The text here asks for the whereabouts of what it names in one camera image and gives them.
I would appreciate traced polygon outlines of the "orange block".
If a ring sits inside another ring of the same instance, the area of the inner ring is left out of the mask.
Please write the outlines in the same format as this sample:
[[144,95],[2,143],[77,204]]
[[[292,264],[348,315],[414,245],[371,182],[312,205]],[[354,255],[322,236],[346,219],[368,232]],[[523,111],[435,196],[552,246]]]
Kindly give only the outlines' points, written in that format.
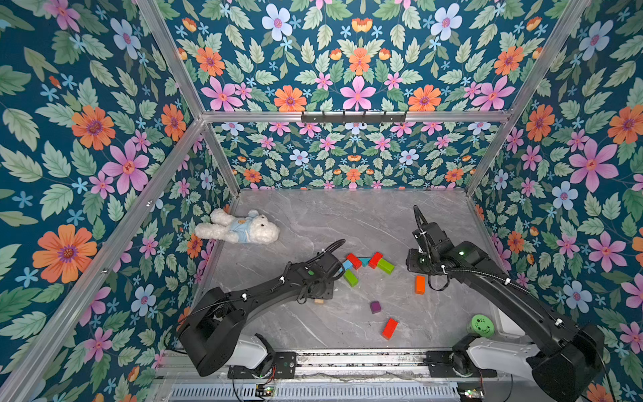
[[424,276],[415,277],[415,294],[424,295],[426,292],[426,278]]

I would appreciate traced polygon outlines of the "green block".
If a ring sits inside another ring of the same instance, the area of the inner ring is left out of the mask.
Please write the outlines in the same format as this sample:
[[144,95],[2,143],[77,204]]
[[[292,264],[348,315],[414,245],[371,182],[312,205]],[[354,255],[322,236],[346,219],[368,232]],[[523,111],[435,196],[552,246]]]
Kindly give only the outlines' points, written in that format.
[[395,265],[383,258],[378,261],[377,267],[388,275],[391,275],[395,270]]
[[351,270],[347,270],[343,273],[344,279],[347,281],[349,286],[355,287],[358,285],[358,278]]

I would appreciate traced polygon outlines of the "red block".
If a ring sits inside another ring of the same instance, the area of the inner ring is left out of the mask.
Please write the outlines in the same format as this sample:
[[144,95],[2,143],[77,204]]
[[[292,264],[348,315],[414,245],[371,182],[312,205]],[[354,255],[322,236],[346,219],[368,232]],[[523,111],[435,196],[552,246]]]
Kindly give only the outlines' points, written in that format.
[[399,322],[397,320],[390,318],[384,326],[382,336],[386,340],[391,340],[395,334],[398,324]]
[[368,260],[368,266],[371,267],[372,269],[376,269],[382,260],[383,255],[380,252],[376,252],[369,260]]
[[363,266],[361,261],[354,254],[347,255],[346,260],[351,261],[351,263],[353,264],[352,269],[358,270]]

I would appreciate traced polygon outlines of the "purple cube block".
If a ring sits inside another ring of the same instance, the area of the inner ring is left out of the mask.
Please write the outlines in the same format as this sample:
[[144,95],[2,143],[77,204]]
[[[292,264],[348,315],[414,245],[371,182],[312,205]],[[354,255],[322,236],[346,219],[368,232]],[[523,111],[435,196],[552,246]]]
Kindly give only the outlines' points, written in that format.
[[373,314],[380,313],[382,311],[380,303],[377,302],[377,301],[371,302],[370,303],[370,310],[371,310],[371,313],[373,313]]

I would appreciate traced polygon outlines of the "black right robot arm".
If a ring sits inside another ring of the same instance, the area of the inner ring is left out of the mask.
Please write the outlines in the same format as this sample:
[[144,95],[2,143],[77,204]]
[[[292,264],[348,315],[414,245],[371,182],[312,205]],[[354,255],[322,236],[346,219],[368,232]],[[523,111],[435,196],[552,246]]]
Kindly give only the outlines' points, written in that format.
[[477,291],[516,323],[529,344],[493,341],[468,334],[440,365],[460,377],[484,370],[504,372],[534,382],[555,401],[576,401],[608,371],[603,360],[604,334],[594,324],[572,318],[541,303],[512,279],[483,249],[463,241],[454,245],[435,222],[413,207],[418,246],[407,256],[408,271],[432,279],[443,276]]

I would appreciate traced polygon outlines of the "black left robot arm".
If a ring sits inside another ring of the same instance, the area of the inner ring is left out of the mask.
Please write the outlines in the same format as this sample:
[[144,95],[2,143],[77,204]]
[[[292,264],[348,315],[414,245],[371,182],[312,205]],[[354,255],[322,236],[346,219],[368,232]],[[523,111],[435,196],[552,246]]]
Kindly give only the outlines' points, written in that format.
[[270,373],[276,360],[274,348],[259,333],[244,337],[244,327],[284,303],[332,299],[334,282],[343,268],[333,252],[345,242],[335,241],[307,261],[289,262],[283,273],[259,285],[229,292],[216,287],[204,293],[177,329],[179,343],[199,376],[207,377],[225,366],[245,368],[259,378]]

